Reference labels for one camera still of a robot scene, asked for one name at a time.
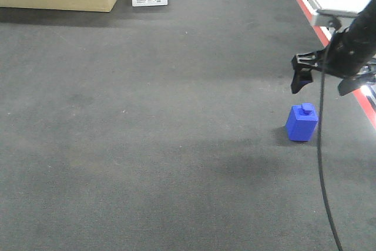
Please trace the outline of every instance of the blue block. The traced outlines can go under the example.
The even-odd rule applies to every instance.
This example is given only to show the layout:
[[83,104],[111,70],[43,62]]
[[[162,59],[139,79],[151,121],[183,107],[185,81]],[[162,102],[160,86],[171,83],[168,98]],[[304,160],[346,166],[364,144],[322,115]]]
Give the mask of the blue block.
[[288,138],[292,141],[309,141],[317,122],[315,106],[311,103],[294,105],[286,122]]

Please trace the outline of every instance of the floor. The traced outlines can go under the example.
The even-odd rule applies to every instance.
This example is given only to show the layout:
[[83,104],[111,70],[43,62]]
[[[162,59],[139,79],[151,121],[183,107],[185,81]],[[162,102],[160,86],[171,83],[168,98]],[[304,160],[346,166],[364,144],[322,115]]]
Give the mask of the floor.
[[[295,0],[109,14],[0,9],[0,250],[335,250],[316,137],[289,141]],[[327,78],[325,179],[345,250],[376,249],[375,130]]]

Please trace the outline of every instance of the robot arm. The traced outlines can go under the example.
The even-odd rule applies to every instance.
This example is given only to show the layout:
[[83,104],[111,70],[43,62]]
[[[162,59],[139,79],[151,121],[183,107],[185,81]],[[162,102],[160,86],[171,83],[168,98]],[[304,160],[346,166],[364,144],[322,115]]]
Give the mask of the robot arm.
[[376,0],[371,0],[349,28],[334,34],[325,49],[297,54],[292,59],[295,74],[291,91],[297,93],[312,82],[311,70],[322,71],[323,64],[326,73],[343,79],[338,86],[341,96],[362,85],[376,84],[375,54]]

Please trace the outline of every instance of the black cable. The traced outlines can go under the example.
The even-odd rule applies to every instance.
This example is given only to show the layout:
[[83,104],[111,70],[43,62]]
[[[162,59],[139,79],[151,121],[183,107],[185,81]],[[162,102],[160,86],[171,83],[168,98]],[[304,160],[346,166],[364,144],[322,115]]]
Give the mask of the black cable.
[[318,160],[318,172],[320,175],[320,185],[321,185],[321,192],[323,193],[324,205],[325,210],[327,212],[329,224],[331,231],[334,236],[335,244],[337,245],[338,251],[343,251],[340,238],[338,237],[337,230],[335,228],[335,224],[333,221],[333,216],[331,214],[329,200],[327,195],[327,190],[325,188],[325,181],[324,181],[324,169],[323,169],[323,153],[322,153],[322,129],[323,129],[323,112],[324,112],[324,90],[325,90],[325,65],[328,59],[328,53],[331,47],[332,40],[329,42],[323,59],[323,65],[321,70],[321,87],[320,87],[320,110],[318,114],[318,129],[317,129],[317,160]]

